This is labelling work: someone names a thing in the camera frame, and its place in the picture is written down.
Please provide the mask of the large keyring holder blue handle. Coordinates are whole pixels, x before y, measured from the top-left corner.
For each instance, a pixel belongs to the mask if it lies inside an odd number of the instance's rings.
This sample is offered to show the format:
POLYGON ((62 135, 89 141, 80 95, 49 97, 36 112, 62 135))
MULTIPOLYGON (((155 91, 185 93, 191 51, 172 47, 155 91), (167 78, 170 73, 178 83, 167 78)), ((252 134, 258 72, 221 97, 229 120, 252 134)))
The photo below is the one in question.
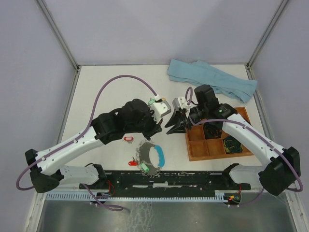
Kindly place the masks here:
POLYGON ((144 176, 148 178, 158 176, 161 169, 165 166, 163 149, 159 145, 154 144, 152 141, 140 142, 134 158, 138 162, 137 168, 144 176), (146 173, 142 170, 140 166, 141 163, 145 163, 148 166, 149 172, 146 173))

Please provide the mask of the red tag key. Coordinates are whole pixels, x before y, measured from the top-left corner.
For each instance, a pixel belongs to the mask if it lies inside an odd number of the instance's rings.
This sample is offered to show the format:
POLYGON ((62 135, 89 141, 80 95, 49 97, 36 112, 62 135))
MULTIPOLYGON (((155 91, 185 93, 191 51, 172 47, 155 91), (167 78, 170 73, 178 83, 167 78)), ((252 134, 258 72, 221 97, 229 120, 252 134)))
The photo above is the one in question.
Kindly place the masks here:
POLYGON ((138 166, 137 160, 133 157, 131 161, 128 162, 129 166, 138 166))
POLYGON ((123 138, 123 141, 125 141, 125 142, 131 144, 131 143, 133 143, 134 138, 133 138, 133 136, 125 136, 125 137, 123 138))

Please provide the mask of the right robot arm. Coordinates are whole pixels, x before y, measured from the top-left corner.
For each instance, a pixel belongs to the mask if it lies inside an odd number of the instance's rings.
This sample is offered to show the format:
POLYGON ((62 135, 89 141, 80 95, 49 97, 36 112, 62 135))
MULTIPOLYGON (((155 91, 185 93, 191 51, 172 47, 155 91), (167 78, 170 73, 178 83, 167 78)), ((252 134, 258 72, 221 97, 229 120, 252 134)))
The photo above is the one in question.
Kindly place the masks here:
POLYGON ((227 103, 219 103, 209 85, 189 88, 197 103, 177 97, 168 107, 172 113, 166 127, 168 134, 186 133, 193 126, 210 123, 245 146, 261 163, 259 166, 235 164, 222 176, 222 185, 233 189, 238 184, 250 184, 278 196, 283 191, 301 192, 300 155, 294 148, 285 148, 256 130, 243 116, 227 103))

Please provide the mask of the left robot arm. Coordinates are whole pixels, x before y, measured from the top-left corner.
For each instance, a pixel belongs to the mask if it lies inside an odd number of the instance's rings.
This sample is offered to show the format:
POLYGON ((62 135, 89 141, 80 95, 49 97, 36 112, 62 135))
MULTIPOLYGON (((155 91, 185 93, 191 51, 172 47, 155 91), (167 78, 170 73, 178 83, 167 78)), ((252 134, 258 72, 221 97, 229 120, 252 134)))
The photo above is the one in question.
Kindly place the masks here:
POLYGON ((81 188, 103 188, 107 176, 99 164, 86 167, 68 166, 68 162, 80 155, 121 140, 125 134, 141 133, 147 140, 162 131, 163 116, 171 108, 166 101, 150 105, 140 99, 133 99, 123 107, 100 114, 90 122, 85 131, 44 151, 33 149, 25 153, 30 166, 30 179, 38 193, 49 192, 62 185, 78 184, 81 188))

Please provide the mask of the green yellow tag key bunch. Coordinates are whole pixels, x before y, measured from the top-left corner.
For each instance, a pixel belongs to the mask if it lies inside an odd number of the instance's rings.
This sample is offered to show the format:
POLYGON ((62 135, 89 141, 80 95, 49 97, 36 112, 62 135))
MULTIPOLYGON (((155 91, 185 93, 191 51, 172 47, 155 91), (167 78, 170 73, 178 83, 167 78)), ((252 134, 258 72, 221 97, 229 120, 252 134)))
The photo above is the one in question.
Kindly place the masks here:
POLYGON ((148 101, 148 105, 151 105, 151 104, 153 104, 153 103, 155 103, 155 99, 150 99, 149 101, 148 101))

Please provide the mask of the wooden compartment tray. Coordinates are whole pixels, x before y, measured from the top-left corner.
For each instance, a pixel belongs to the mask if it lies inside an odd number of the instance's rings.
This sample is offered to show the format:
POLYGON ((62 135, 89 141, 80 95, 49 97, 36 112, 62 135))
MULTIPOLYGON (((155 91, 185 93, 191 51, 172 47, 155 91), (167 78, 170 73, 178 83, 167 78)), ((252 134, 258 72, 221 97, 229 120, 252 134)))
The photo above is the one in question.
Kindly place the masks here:
POLYGON ((244 145, 242 145, 242 153, 227 154, 224 149, 223 139, 230 135, 222 131, 221 138, 219 139, 205 139, 203 125, 193 126, 185 134, 190 161, 226 159, 252 155, 244 145))

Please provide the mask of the rolled orange-dotted tie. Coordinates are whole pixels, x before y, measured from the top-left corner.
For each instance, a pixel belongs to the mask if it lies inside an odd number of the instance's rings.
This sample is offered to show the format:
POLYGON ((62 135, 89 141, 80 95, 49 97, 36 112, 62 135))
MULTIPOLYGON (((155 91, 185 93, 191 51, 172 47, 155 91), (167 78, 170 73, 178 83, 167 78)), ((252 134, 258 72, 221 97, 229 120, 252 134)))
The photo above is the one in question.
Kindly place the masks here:
POLYGON ((210 123, 205 123, 203 125, 203 131, 205 139, 219 139, 222 135, 222 131, 210 123))

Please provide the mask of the light blue cloth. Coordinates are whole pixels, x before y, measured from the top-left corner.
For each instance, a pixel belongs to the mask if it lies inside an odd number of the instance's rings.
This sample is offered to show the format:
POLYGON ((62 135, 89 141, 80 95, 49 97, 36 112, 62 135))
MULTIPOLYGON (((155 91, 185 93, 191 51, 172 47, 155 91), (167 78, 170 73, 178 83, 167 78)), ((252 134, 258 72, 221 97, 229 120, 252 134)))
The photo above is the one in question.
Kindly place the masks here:
POLYGON ((196 87, 210 85, 216 94, 224 94, 242 103, 247 103, 257 88, 257 81, 237 78, 201 60, 185 63, 173 59, 168 76, 171 81, 188 82, 196 87))

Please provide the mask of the rolled blue-yellow tie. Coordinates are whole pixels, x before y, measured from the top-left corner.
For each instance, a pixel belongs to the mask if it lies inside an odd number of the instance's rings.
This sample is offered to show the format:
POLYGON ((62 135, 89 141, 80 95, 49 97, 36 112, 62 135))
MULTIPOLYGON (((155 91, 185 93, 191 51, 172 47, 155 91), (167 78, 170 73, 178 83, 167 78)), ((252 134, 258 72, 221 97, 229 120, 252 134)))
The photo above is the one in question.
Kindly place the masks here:
POLYGON ((223 145, 227 154, 242 153, 242 144, 232 136, 227 136, 223 139, 223 145))

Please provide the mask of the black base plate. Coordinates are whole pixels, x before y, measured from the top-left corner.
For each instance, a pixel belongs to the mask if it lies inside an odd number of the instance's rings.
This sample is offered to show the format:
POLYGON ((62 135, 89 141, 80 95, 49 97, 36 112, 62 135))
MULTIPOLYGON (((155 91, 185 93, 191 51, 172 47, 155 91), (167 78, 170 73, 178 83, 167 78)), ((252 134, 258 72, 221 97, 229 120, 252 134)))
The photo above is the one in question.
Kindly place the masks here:
POLYGON ((213 197, 216 190, 250 190, 248 183, 236 184, 227 172, 162 171, 147 176, 140 171, 106 170, 105 176, 89 185, 91 191, 109 192, 112 197, 213 197))

